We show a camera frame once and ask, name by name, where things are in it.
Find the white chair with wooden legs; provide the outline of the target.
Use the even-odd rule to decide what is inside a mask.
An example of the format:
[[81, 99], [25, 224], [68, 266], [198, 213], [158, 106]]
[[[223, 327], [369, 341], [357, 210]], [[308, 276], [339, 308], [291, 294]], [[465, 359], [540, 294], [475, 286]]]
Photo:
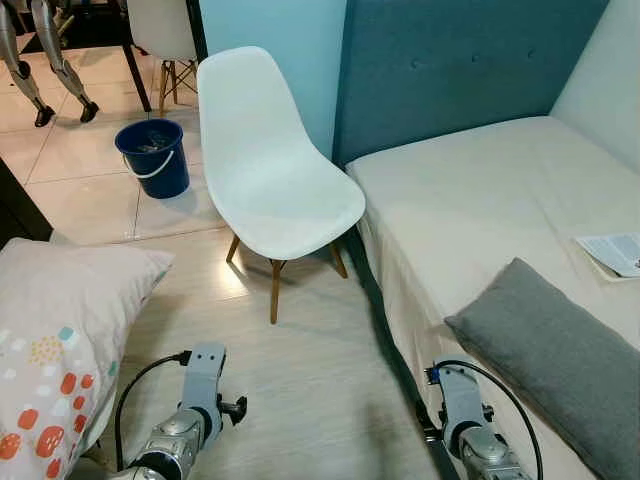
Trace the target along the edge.
[[177, 109], [180, 87], [197, 95], [195, 37], [189, 26], [186, 0], [125, 0], [134, 45], [154, 56], [159, 69], [155, 90], [157, 110], [165, 116], [166, 99]]

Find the white printed booklet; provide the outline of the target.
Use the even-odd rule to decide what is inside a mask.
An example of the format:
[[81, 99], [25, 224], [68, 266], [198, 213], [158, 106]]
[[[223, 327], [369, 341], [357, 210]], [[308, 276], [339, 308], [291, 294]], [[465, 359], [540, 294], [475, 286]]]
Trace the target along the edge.
[[614, 233], [605, 236], [573, 238], [577, 246], [594, 261], [596, 269], [609, 280], [640, 276], [640, 233]]

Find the bed with beige sheet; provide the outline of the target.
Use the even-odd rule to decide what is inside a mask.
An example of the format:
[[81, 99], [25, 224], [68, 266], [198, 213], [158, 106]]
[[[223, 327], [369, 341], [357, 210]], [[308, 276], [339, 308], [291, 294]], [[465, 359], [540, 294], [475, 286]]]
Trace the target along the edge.
[[[356, 255], [378, 298], [396, 371], [438, 419], [442, 394], [426, 370], [467, 355], [445, 325], [522, 259], [577, 305], [636, 346], [640, 285], [609, 280], [573, 238], [640, 228], [640, 133], [609, 120], [530, 116], [407, 143], [353, 160], [364, 189]], [[495, 429], [534, 474], [532, 442], [516, 407], [483, 385]]]

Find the pink pillow with coloured dots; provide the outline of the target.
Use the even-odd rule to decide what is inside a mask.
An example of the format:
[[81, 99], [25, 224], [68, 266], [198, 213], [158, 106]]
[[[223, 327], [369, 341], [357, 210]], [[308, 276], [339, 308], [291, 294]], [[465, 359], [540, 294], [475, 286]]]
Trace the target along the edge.
[[65, 480], [102, 435], [134, 321], [173, 253], [0, 248], [0, 480]]

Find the white plastic shell chair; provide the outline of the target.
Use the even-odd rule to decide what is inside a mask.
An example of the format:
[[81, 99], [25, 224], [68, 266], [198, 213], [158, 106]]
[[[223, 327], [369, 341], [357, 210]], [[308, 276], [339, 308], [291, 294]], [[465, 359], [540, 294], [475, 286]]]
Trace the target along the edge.
[[288, 261], [328, 251], [347, 278], [337, 242], [364, 216], [365, 193], [311, 141], [268, 50], [215, 52], [197, 83], [207, 192], [233, 234], [225, 261], [241, 248], [269, 260], [276, 324]]

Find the grey humanoid robot leg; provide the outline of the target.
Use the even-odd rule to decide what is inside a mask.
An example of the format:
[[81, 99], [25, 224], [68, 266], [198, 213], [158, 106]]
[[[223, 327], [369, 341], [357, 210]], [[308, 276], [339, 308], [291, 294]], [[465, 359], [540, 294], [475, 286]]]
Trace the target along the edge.
[[38, 91], [27, 61], [20, 59], [17, 47], [17, 31], [15, 31], [12, 13], [17, 12], [12, 0], [0, 0], [0, 60], [4, 60], [18, 90], [27, 97], [36, 109], [35, 127], [45, 127], [50, 123], [55, 111], [46, 104]]
[[32, 14], [35, 33], [49, 60], [51, 72], [59, 78], [69, 93], [76, 96], [83, 106], [79, 122], [88, 123], [95, 119], [100, 106], [93, 102], [76, 73], [76, 69], [65, 59], [61, 35], [70, 23], [76, 19], [72, 0], [27, 0], [29, 13]]

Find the dark wooden cabinet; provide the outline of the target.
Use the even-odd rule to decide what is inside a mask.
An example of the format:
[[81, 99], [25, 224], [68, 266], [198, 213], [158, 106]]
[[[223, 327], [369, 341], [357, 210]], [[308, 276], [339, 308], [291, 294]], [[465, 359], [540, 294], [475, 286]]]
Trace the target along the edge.
[[0, 157], [0, 250], [14, 238], [50, 241], [52, 227]]

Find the black table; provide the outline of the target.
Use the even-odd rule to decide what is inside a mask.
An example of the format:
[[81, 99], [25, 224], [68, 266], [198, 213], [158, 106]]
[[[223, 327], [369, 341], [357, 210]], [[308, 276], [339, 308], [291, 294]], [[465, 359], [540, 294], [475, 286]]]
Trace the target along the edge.
[[[15, 20], [22, 18], [22, 14], [24, 12], [31, 15], [31, 19], [33, 20], [32, 14], [29, 13], [27, 0], [12, 1], [13, 5], [15, 6], [15, 13], [12, 13], [14, 26]], [[134, 56], [134, 51], [138, 49], [138, 46], [134, 45], [131, 27], [129, 27], [127, 8], [125, 8], [125, 1], [105, 0], [104, 4], [97, 5], [93, 4], [92, 0], [72, 0], [72, 6], [73, 12], [76, 13], [76, 19], [74, 19], [73, 22], [70, 23], [70, 26], [73, 26], [73, 24], [77, 22], [79, 14], [83, 12], [91, 15], [99, 14], [102, 20], [104, 20], [105, 40], [108, 41], [108, 44], [111, 46], [122, 47], [125, 56], [125, 63], [127, 63], [128, 68], [131, 69], [134, 88], [136, 88], [138, 95], [140, 95], [142, 109], [145, 110], [146, 113], [151, 113], [152, 105], [150, 99], [148, 99], [148, 93], [146, 92], [145, 83], [143, 83], [142, 81], [141, 70], [140, 67], [138, 67], [136, 56]], [[61, 46], [63, 46], [64, 52], [63, 35], [61, 35]]]

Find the grey rectangular pillow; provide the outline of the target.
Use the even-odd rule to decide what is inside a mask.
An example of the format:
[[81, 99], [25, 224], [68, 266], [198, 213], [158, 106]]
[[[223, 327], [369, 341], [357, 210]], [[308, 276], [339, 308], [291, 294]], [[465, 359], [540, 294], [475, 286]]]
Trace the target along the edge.
[[543, 480], [640, 480], [639, 352], [620, 333], [522, 259], [445, 325], [529, 413]]

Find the blue upholstered headboard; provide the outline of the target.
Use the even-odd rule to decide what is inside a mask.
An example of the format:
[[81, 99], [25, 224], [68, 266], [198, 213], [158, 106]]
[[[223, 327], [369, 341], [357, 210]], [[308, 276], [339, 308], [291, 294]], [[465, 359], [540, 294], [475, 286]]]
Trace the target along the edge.
[[332, 160], [547, 115], [609, 0], [348, 0]]

